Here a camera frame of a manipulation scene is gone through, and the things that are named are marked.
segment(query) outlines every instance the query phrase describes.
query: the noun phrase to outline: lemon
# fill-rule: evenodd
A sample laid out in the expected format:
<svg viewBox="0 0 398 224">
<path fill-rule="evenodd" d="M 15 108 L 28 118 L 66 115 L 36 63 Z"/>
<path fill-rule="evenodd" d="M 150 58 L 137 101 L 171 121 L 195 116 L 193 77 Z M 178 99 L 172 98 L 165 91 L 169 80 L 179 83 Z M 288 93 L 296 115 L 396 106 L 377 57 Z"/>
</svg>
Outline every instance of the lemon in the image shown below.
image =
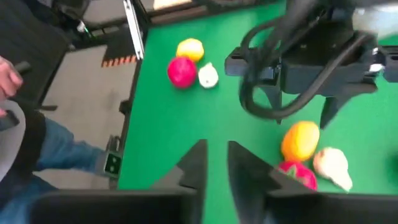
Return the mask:
<svg viewBox="0 0 398 224">
<path fill-rule="evenodd" d="M 199 61 L 205 54 L 205 49 L 200 40 L 189 38 L 181 41 L 177 47 L 178 57 L 188 57 L 194 62 Z"/>
<path fill-rule="evenodd" d="M 286 133 L 281 151 L 285 161 L 306 161 L 311 158 L 319 141 L 319 127 L 312 121 L 295 123 Z"/>
</svg>

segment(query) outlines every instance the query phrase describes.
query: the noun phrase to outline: black cable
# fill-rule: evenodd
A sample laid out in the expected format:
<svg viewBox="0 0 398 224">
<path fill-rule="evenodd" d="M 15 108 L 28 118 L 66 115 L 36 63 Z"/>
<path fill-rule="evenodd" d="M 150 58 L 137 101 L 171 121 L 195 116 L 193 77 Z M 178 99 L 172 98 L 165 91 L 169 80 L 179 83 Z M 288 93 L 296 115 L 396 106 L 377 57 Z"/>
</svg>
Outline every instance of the black cable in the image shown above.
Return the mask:
<svg viewBox="0 0 398 224">
<path fill-rule="evenodd" d="M 271 27 L 274 27 L 282 17 L 277 17 L 271 21 L 267 21 L 263 24 L 260 24 L 246 33 L 246 35 L 243 37 L 241 41 L 241 50 L 243 52 L 243 57 L 245 60 L 255 60 L 252 58 L 252 52 L 249 49 L 249 45 L 251 40 L 253 39 L 254 36 L 256 36 L 259 32 L 269 29 Z M 282 54 L 284 54 L 288 49 L 290 49 L 294 44 L 296 44 L 299 40 L 301 40 L 315 25 L 318 24 L 318 19 L 310 22 L 307 27 L 298 30 L 295 35 L 290 38 L 289 40 L 286 40 L 281 47 L 279 47 L 275 53 L 272 56 L 272 61 L 277 60 Z"/>
<path fill-rule="evenodd" d="M 250 41 L 253 39 L 253 37 L 265 29 L 274 27 L 281 19 L 282 19 L 282 17 L 277 17 L 271 21 L 267 21 L 263 24 L 260 24 L 256 27 L 252 28 L 251 30 L 249 30 L 249 32 L 246 33 L 246 35 L 243 37 L 243 39 L 241 41 L 241 50 L 243 51 L 243 56 L 246 60 L 248 60 L 251 56 L 251 53 L 249 51 L 249 45 L 250 45 Z"/>
<path fill-rule="evenodd" d="M 257 51 L 257 62 L 254 66 L 257 67 L 255 70 L 258 71 L 252 74 L 254 78 L 259 76 L 261 68 L 272 63 L 278 43 L 292 36 L 292 32 L 297 30 L 298 26 L 305 21 L 308 15 L 317 6 L 317 3 L 318 0 L 296 0 L 291 2 L 286 14 L 280 22 L 278 22 L 277 27 L 272 30 L 268 38 Z"/>
<path fill-rule="evenodd" d="M 371 36 L 369 34 L 358 34 L 347 41 L 345 47 L 343 47 L 343 51 L 326 64 L 325 68 L 319 73 L 310 87 L 304 93 L 296 97 L 296 99 L 291 101 L 287 106 L 281 109 L 272 109 L 257 105 L 253 100 L 253 91 L 256 84 L 252 82 L 247 83 L 247 85 L 241 85 L 240 98 L 243 107 L 253 115 L 267 119 L 283 119 L 294 114 L 298 110 L 302 109 L 317 94 L 336 67 L 338 67 L 370 37 Z"/>
</svg>

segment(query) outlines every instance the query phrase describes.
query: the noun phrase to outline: leg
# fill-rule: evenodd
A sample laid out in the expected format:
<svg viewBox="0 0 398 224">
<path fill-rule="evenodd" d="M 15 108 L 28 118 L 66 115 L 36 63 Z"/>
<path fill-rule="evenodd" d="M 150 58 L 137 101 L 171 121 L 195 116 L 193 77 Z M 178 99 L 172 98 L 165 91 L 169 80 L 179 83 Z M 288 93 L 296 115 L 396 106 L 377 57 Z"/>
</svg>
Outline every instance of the leg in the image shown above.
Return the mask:
<svg viewBox="0 0 398 224">
<path fill-rule="evenodd" d="M 46 118 L 47 132 L 37 171 L 44 169 L 78 169 L 100 174 L 106 152 L 84 141 L 76 142 L 73 134 L 60 124 Z"/>
<path fill-rule="evenodd" d="M 0 211 L 0 224 L 28 224 L 32 202 L 42 194 L 53 190 L 56 188 L 40 177 L 33 176 L 25 191 L 17 195 Z"/>
</svg>

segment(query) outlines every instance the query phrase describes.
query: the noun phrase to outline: green table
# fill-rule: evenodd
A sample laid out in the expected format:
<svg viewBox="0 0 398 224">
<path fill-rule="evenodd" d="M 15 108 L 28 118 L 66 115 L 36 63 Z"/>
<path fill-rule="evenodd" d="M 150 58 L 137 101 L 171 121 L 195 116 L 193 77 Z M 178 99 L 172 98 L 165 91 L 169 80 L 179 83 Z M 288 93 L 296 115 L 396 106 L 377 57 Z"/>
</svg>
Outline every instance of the green table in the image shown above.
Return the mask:
<svg viewBox="0 0 398 224">
<path fill-rule="evenodd" d="M 153 28 L 146 43 L 126 138 L 120 189 L 148 189 L 199 139 L 208 140 L 205 223 L 237 223 L 228 185 L 227 141 L 234 140 L 272 165 L 282 161 L 280 142 L 296 121 L 319 122 L 324 98 L 315 97 L 281 125 L 246 113 L 238 99 L 239 78 L 224 74 L 224 60 L 253 26 L 283 13 L 284 5 L 262 6 Z M 166 74 L 177 45 L 203 42 L 205 58 L 220 76 L 218 86 L 174 88 Z M 386 40 L 394 44 L 398 39 Z M 342 149 L 349 161 L 352 193 L 398 194 L 398 84 L 378 79 L 379 91 L 350 101 L 321 132 L 318 149 Z M 284 95 L 284 102 L 295 96 Z M 268 104 L 259 92 L 256 99 Z M 320 191 L 342 192 L 327 180 Z"/>
</svg>

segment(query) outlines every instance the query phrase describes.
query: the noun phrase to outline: white garlic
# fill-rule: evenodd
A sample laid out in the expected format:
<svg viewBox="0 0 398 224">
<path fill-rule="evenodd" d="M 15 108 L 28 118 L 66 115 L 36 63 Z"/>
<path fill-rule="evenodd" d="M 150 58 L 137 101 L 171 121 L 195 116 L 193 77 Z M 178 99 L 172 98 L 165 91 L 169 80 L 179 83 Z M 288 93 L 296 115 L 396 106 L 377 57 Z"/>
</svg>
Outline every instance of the white garlic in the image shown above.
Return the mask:
<svg viewBox="0 0 398 224">
<path fill-rule="evenodd" d="M 199 83 L 204 88 L 211 88 L 218 83 L 217 70 L 211 63 L 207 63 L 198 72 Z"/>
<path fill-rule="evenodd" d="M 326 147 L 313 158 L 315 172 L 326 179 L 331 179 L 345 191 L 353 187 L 353 181 L 348 174 L 348 161 L 343 151 Z"/>
</svg>

